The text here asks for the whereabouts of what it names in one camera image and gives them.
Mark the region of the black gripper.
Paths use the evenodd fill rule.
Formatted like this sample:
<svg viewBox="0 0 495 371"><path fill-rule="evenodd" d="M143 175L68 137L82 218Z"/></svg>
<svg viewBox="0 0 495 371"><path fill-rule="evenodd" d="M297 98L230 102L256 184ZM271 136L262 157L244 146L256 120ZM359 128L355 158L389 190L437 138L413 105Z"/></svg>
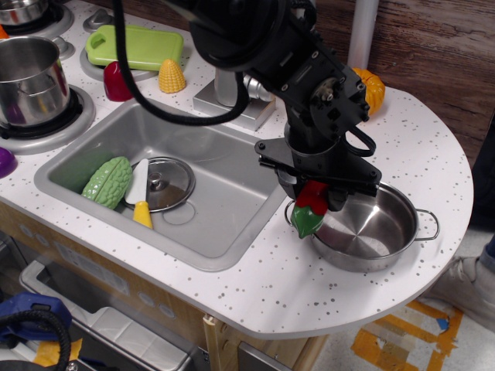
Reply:
<svg viewBox="0 0 495 371"><path fill-rule="evenodd" d="M381 171L365 160L374 154L376 144L362 131L351 131L351 134L366 148L356 148L342 136L336 143L314 153L293 147L285 138L260 140L254 150L261 165L275 170L279 185L290 199L296 200L309 180L325 183L329 186L328 210L339 212L348 194L375 196L381 183Z"/></svg>

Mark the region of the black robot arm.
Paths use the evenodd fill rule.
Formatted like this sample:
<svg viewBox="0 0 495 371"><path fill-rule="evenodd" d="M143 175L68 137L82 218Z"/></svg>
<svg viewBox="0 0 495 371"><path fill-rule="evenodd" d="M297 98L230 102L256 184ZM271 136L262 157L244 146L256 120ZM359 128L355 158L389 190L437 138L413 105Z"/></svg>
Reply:
<svg viewBox="0 0 495 371"><path fill-rule="evenodd" d="M172 1L189 21L198 53L211 65L255 78L285 104L283 138L255 145L287 195L307 182L327 185L329 209L355 193L375 196L381 172L367 158L374 142L359 128L368 119L366 87L324 46L289 1Z"/></svg>

